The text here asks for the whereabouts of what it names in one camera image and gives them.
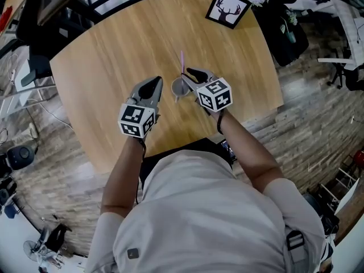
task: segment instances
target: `cup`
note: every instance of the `cup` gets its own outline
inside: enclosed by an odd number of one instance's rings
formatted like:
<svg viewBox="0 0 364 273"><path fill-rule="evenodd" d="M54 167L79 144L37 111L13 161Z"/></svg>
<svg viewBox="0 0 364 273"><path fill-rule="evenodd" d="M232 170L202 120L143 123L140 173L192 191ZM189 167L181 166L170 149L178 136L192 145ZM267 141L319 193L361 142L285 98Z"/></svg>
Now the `cup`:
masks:
<svg viewBox="0 0 364 273"><path fill-rule="evenodd" d="M172 82L171 90L173 95L176 96L175 103L177 103L180 97L186 96L189 93L188 85L181 77Z"/></svg>

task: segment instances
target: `fan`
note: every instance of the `fan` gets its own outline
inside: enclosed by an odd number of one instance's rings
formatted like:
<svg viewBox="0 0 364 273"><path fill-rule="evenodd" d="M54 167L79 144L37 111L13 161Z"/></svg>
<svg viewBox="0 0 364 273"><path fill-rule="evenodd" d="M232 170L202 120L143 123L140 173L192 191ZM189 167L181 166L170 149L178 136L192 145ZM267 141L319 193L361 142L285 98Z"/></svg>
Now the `fan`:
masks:
<svg viewBox="0 0 364 273"><path fill-rule="evenodd" d="M33 241L25 241L23 244L24 253L28 256L29 259L36 262L36 252L38 250L37 244Z"/></svg>

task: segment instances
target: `black speaker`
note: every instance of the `black speaker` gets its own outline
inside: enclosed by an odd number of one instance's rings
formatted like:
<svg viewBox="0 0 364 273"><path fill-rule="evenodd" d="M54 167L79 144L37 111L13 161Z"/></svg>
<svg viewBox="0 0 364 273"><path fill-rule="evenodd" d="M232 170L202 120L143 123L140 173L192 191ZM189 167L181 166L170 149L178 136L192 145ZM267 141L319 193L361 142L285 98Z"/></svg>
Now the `black speaker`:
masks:
<svg viewBox="0 0 364 273"><path fill-rule="evenodd" d="M29 146L16 146L7 151L7 160L13 170L19 170L33 162L34 151Z"/></svg>

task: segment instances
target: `white wall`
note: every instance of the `white wall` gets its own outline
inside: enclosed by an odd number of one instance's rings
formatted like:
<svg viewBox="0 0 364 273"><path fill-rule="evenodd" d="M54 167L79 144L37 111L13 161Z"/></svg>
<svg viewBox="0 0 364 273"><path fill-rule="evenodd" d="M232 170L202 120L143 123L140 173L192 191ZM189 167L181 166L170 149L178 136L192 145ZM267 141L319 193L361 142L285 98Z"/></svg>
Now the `white wall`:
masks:
<svg viewBox="0 0 364 273"><path fill-rule="evenodd" d="M40 234L22 213L13 220L5 214L0 216L0 269L4 273L39 273L38 263L30 260L23 250L25 241L37 242ZM52 266L50 273L83 273L86 258L73 256L63 258L59 270Z"/></svg>
<svg viewBox="0 0 364 273"><path fill-rule="evenodd" d="M364 216L335 248L332 273L352 273L364 258Z"/></svg>

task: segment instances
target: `deer picture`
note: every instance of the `deer picture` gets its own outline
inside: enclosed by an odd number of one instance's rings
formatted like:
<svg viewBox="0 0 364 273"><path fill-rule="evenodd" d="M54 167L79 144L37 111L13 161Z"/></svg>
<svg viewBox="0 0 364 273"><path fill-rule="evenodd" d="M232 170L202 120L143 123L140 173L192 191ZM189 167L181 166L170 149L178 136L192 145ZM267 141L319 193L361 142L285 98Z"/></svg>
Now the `deer picture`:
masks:
<svg viewBox="0 0 364 273"><path fill-rule="evenodd" d="M226 17L231 14L231 15L238 15L240 14L241 8L240 5L237 6L237 9L235 12L230 12L230 8L229 8L229 12L225 12L224 8L221 8L221 5L223 3L224 0L218 0L216 3L216 7L219 8L218 12L220 12L220 17L218 18L218 20L223 21L223 22L227 22L226 21Z"/></svg>

